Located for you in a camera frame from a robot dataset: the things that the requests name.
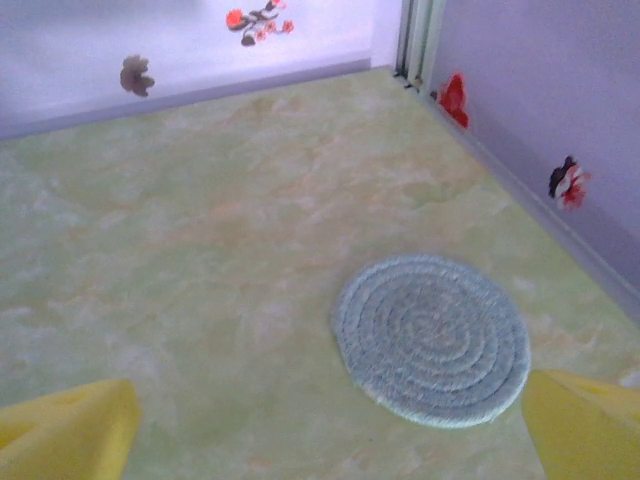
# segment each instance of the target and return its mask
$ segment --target floor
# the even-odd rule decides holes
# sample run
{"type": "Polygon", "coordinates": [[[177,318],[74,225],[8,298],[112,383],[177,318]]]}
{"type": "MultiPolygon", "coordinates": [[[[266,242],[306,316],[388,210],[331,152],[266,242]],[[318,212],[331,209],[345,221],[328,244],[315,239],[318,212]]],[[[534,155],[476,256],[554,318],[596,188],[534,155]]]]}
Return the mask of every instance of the floor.
{"type": "Polygon", "coordinates": [[[519,404],[413,425],[329,326],[380,257],[500,283],[534,368],[640,385],[640,330],[386,70],[0,144],[0,404],[128,377],[124,479],[543,479],[519,404]]]}

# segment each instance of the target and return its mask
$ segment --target yellow object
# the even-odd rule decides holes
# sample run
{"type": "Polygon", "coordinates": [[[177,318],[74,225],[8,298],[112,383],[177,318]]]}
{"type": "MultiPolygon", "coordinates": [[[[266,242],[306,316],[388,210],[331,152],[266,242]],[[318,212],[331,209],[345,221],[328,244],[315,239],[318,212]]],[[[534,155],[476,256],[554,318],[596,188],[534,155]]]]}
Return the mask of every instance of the yellow object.
{"type": "Polygon", "coordinates": [[[0,479],[116,480],[140,422],[129,380],[106,380],[0,409],[0,479]]]}
{"type": "Polygon", "coordinates": [[[640,479],[640,390],[535,371],[522,411],[549,480],[640,479]]]}

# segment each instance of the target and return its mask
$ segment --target flower decal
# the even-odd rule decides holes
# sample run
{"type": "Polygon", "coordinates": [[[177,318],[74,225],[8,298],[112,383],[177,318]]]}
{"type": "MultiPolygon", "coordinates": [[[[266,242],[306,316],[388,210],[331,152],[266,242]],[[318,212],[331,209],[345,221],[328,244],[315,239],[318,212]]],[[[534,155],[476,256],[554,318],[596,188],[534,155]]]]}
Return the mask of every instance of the flower decal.
{"type": "Polygon", "coordinates": [[[293,32],[293,22],[285,20],[282,27],[278,29],[276,18],[278,13],[273,13],[275,9],[284,10],[286,3],[283,0],[270,0],[263,9],[251,10],[245,14],[239,8],[235,8],[227,13],[227,28],[232,32],[242,31],[240,44],[245,47],[252,47],[256,41],[262,42],[268,35],[279,35],[293,32]]]}
{"type": "Polygon", "coordinates": [[[563,210],[574,210],[582,206],[586,195],[585,184],[591,174],[568,156],[562,167],[556,168],[549,178],[549,196],[563,210]]]}
{"type": "Polygon", "coordinates": [[[122,62],[120,85],[125,92],[132,92],[139,97],[148,97],[148,88],[155,85],[155,80],[147,75],[149,60],[140,55],[130,55],[122,62]]]}
{"type": "Polygon", "coordinates": [[[237,30],[238,28],[244,28],[243,20],[244,15],[242,14],[242,10],[240,10],[239,8],[236,8],[235,10],[231,10],[229,13],[227,13],[227,27],[229,27],[231,30],[237,30]]]}
{"type": "Polygon", "coordinates": [[[431,98],[437,101],[462,128],[469,128],[469,115],[465,112],[467,94],[461,73],[452,75],[440,88],[440,93],[431,92],[431,98]]]}
{"type": "Polygon", "coordinates": [[[284,33],[291,33],[293,32],[293,22],[291,20],[286,20],[283,24],[282,24],[282,31],[284,33]]]}

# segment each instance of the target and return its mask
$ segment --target round mat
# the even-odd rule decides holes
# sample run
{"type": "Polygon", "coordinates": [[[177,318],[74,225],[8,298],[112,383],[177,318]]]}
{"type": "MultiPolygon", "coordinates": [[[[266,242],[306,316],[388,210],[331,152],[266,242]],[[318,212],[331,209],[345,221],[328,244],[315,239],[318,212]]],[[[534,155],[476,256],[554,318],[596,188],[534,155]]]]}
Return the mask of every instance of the round mat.
{"type": "Polygon", "coordinates": [[[422,425],[490,421],[529,373],[526,326],[488,278],[431,255],[369,265],[344,288],[333,330],[355,383],[422,425]]]}

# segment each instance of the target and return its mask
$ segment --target metal frame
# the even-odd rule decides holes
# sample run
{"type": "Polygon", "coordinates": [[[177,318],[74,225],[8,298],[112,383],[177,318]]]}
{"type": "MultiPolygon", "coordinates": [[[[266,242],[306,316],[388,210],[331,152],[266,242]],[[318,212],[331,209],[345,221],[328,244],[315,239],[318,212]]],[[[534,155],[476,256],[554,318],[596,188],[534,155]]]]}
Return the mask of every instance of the metal frame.
{"type": "Polygon", "coordinates": [[[404,0],[396,76],[421,97],[429,95],[446,0],[404,0]]]}

